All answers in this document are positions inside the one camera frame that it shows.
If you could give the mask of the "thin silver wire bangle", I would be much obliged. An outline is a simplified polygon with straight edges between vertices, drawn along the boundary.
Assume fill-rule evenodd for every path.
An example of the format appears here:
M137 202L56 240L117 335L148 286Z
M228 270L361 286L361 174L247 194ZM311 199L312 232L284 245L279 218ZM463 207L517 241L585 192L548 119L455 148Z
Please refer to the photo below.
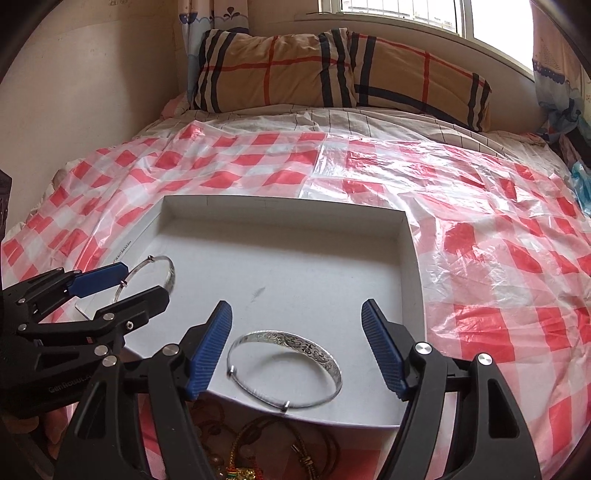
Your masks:
M149 273L161 273L164 275L161 287L168 293L173 292L176 271L173 261L166 255L147 255L143 260L137 263L129 270L127 275L119 282L114 293L113 301L118 302L123 292L127 289L131 281L143 270Z

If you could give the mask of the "engraved wide silver bangle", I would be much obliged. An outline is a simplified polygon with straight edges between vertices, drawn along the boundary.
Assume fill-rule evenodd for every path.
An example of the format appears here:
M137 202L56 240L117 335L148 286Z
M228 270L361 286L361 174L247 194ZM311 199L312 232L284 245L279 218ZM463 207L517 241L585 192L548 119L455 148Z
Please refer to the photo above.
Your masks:
M235 366L235 362L233 361L233 353L235 353L235 350L238 347L249 343L276 345L313 361L315 365L321 367L322 370L329 375L329 378L332 379L332 383L334 383L334 391L332 391L331 394L322 397L322 399L311 402L293 402L287 399L283 400L263 395L263 393L253 389L242 379L242 376L238 374L238 367ZM320 407L337 398L342 391L342 369L339 367L335 357L320 344L315 343L306 337L287 331L257 330L239 336L229 346L225 364L226 376L228 376L236 386L242 389L245 394L256 399L263 405L269 406L283 413L286 413L288 410L308 410Z

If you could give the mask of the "red white checkered plastic sheet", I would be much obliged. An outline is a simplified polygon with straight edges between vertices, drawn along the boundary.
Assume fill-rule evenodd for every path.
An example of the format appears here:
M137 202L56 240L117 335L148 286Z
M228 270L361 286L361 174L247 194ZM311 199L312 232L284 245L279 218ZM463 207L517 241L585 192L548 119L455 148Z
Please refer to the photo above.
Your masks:
M403 210L429 339L490 349L545 477L590 423L590 221L552 152L526 138L442 141L243 128L186 120L69 163L1 247L3 280L94 267L166 194L246 194Z

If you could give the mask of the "white shallow cardboard box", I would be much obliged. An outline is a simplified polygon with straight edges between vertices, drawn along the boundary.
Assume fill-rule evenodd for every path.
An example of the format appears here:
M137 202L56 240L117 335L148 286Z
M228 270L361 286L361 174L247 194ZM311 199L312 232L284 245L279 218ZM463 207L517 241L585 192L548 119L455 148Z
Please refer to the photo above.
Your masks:
M295 419L342 426L390 428L404 405L385 385L363 334L363 302L424 339L423 292L409 216L388 208L320 200L240 196L167 196L117 237L106 263L130 269L147 255L166 255L176 281L166 311L129 334L127 349L149 357L204 323L219 301L232 310L226 343L208 390L250 408L226 376L226 354L239 336L280 330L327 349L342 369L339 396L317 408L290 410ZM140 272L132 295L161 284ZM311 402L332 393L320 367L290 350L250 343L233 353L238 374L260 393Z

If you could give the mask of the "blue white plastic bag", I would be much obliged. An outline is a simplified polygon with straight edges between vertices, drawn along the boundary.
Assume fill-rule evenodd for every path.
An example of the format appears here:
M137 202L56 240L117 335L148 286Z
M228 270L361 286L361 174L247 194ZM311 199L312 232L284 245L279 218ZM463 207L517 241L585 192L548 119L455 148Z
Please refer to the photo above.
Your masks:
M571 168L572 187L581 211L591 216L591 175L590 170L580 161Z

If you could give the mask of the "patterned window curtain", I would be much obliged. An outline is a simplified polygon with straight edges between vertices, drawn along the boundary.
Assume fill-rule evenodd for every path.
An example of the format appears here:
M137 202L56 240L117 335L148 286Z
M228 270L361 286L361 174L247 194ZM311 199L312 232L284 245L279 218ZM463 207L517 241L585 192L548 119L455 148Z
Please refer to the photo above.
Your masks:
M180 0L178 18L187 58L186 98L191 104L204 35L211 29L249 33L249 6L246 0Z

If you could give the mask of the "white striped bed sheet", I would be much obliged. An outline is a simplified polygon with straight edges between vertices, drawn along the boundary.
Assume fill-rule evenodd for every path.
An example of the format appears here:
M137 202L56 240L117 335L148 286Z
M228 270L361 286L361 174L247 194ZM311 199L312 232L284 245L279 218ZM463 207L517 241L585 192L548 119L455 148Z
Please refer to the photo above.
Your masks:
M221 114L187 110L154 121L138 135L170 137L193 121L228 133L311 131L378 140L430 140L508 158L547 176L556 175L563 180L570 177L564 161L536 135L477 133L429 115L373 107L276 105Z

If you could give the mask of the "tan plaid pillow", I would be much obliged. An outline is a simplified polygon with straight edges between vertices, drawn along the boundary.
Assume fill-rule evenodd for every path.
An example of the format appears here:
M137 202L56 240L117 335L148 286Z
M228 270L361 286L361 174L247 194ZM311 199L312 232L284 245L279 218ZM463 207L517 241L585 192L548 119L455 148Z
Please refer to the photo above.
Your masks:
M283 104L399 109L483 132L491 96L478 73L346 28L271 37L214 29L201 40L189 104L207 113Z

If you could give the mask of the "right patterned curtain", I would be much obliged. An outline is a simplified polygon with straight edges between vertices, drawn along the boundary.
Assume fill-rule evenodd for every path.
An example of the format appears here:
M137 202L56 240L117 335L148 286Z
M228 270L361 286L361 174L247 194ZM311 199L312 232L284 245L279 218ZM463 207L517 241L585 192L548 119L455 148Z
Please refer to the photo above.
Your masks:
M590 78L550 17L534 2L533 74L546 120L539 130L548 142L577 131L590 144Z

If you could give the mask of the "white framed window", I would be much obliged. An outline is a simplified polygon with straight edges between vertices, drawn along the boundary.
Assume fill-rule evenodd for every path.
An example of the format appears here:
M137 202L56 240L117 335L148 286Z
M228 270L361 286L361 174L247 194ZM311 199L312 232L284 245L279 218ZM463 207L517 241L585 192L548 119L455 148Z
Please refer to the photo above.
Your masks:
M294 15L308 19L369 21L438 32L490 53L533 77L533 14L529 1L318 1Z

